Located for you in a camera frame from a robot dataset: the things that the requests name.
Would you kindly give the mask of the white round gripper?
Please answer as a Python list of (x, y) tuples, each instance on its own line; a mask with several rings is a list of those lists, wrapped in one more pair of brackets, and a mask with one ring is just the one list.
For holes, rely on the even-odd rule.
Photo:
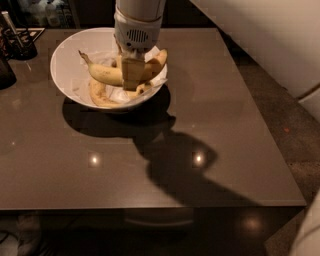
[(123, 56), (121, 60), (123, 89), (135, 91), (144, 73), (145, 60), (141, 55), (146, 54), (156, 45), (162, 16), (153, 10), (125, 10), (117, 7), (114, 18), (115, 37), (122, 49), (140, 54)]

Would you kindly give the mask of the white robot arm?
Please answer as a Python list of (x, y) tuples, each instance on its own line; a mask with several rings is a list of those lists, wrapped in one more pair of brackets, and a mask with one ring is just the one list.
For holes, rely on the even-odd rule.
[(320, 256), (319, 0), (168, 0), (171, 101), (137, 141), (194, 212), (174, 256)]

